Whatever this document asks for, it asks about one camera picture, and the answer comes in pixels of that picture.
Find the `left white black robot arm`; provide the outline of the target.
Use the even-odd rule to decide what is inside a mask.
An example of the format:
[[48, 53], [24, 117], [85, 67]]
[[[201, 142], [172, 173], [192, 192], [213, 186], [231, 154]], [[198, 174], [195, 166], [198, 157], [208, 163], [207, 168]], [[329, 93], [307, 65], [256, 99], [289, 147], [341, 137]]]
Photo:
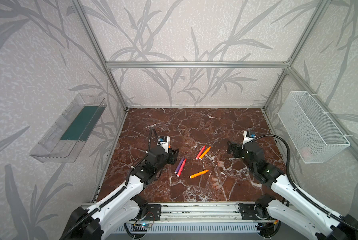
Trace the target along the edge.
[[160, 145], [147, 151], [131, 168], [126, 180], [101, 201], [86, 209], [75, 209], [62, 233], [62, 240], [104, 240], [119, 226], [142, 218], [148, 202], [140, 193], [150, 185], [166, 165], [177, 162], [179, 150]]

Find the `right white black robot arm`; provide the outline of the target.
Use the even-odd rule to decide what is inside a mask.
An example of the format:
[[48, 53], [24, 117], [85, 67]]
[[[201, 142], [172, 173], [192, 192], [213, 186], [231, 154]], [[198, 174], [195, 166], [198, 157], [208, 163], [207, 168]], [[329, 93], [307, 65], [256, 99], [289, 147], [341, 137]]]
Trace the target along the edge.
[[253, 176], [291, 203], [291, 209], [275, 197], [264, 195], [256, 201], [256, 215], [271, 217], [293, 228], [309, 240], [358, 240], [358, 221], [350, 215], [339, 217], [316, 202], [308, 193], [294, 187], [282, 170], [265, 160], [255, 142], [243, 146], [228, 142], [228, 154], [243, 160]]

